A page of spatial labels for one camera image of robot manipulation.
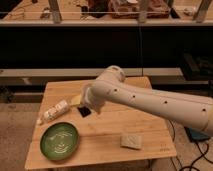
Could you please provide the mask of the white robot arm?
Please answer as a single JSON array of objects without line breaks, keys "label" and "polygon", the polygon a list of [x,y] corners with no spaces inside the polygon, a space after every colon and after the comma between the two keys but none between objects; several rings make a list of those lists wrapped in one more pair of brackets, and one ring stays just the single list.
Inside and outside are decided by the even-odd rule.
[{"label": "white robot arm", "polygon": [[126,84],[119,66],[109,66],[82,91],[81,104],[101,112],[106,101],[126,105],[213,136],[213,99]]}]

